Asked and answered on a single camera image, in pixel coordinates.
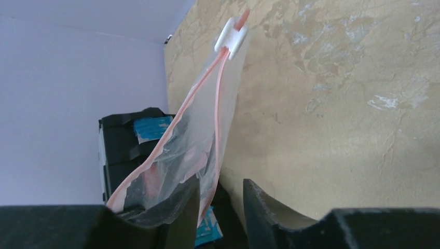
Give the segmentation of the clear zip top bag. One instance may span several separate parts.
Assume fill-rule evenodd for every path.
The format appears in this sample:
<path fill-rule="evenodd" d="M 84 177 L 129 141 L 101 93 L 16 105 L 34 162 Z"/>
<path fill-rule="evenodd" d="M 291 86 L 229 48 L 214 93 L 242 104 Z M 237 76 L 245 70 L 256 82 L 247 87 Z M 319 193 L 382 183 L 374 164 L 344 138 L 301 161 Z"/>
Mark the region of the clear zip top bag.
<path fill-rule="evenodd" d="M 110 196 L 107 206 L 112 211 L 135 204 L 151 208 L 195 176 L 200 184 L 198 222 L 203 221 L 215 195 L 235 112 L 250 40 L 249 13 L 227 21 L 206 69 L 152 153 Z"/>

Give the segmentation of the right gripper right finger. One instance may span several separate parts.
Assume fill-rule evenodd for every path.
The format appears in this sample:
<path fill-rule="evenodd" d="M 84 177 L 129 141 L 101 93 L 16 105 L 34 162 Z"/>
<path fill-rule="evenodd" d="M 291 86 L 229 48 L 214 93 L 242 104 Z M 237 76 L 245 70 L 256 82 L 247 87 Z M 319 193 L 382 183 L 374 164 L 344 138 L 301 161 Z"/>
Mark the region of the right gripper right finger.
<path fill-rule="evenodd" d="M 439 248 L 439 209 L 338 208 L 304 216 L 243 181 L 250 248 Z"/>

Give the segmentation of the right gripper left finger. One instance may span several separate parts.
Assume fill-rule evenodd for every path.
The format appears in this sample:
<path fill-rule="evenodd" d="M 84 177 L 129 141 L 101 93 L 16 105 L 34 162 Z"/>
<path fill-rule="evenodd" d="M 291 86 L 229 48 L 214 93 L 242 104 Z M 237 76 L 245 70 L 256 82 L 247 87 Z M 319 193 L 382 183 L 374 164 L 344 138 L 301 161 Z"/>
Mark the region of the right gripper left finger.
<path fill-rule="evenodd" d="M 103 205 L 1 207 L 1 248 L 194 248 L 199 181 L 190 178 L 146 210 Z"/>

